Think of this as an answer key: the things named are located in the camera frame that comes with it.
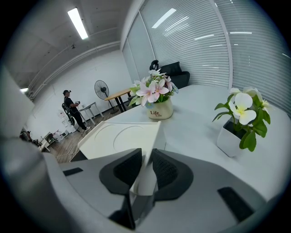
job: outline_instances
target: black pants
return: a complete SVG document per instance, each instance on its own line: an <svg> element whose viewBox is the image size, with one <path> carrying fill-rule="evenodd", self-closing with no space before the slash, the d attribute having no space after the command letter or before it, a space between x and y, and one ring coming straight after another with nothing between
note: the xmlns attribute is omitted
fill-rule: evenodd
<svg viewBox="0 0 291 233"><path fill-rule="evenodd" d="M82 117L81 117L80 113L79 113L78 111L75 112L75 113L73 113L73 112L71 111L71 115L76 119L78 125L79 125L83 130L85 130L85 129L86 129L86 126L83 124L83 120L82 120Z"/></svg>

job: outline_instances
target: standing fan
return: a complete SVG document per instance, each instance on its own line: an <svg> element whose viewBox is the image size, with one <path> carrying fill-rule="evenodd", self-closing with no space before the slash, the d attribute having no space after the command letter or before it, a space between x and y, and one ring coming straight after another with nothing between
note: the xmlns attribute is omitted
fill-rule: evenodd
<svg viewBox="0 0 291 233"><path fill-rule="evenodd" d="M109 96L109 89L108 86L106 85L106 83L104 83L102 80L98 80L95 83L95 92L96 95L104 100L105 98L107 98ZM112 106L112 104L110 103L112 110L110 111L111 114L116 113L118 111L118 109L114 109L114 107Z"/></svg>

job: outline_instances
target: desk surface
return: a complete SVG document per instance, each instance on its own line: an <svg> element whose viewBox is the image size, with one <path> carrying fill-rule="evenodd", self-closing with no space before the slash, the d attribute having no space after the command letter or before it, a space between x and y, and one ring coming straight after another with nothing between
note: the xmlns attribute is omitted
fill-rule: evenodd
<svg viewBox="0 0 291 233"><path fill-rule="evenodd" d="M115 99L117 97L120 97L120 96L122 96L122 95L124 95L126 93L129 93L129 92L130 92L130 89L128 88L128 89L119 91L119 92L117 92L117 93L115 93L115 94L113 94L111 96L108 96L105 100L112 100L112 99Z"/></svg>
<svg viewBox="0 0 291 233"><path fill-rule="evenodd" d="M282 192L290 171L291 120L277 107L270 110L271 124L265 138L256 135L254 152L247 149L241 156L228 157L217 145L221 127L229 119L214 110L225 103L228 90L223 87L190 85L173 96L174 114L161 120L166 136L165 150L220 165L258 191L266 200ZM146 108L137 106L107 122L157 122L149 119Z"/></svg>

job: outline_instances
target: black cap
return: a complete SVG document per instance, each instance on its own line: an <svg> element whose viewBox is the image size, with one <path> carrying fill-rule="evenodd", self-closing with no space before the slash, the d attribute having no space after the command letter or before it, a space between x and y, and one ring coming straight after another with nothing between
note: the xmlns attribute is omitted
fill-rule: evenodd
<svg viewBox="0 0 291 233"><path fill-rule="evenodd" d="M63 95L65 95L67 92L71 92L71 91L64 90Z"/></svg>

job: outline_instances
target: fan stand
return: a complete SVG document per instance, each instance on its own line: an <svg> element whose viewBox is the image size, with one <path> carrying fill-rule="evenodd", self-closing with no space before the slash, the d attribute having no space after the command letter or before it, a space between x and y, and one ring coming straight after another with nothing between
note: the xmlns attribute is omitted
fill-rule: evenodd
<svg viewBox="0 0 291 233"><path fill-rule="evenodd" d="M110 111L110 114L114 114L114 113L116 113L116 112L119 111L119 109L114 109L114 107L112 106L111 103L110 103L110 105L111 105L111 108L112 108L112 110Z"/></svg>

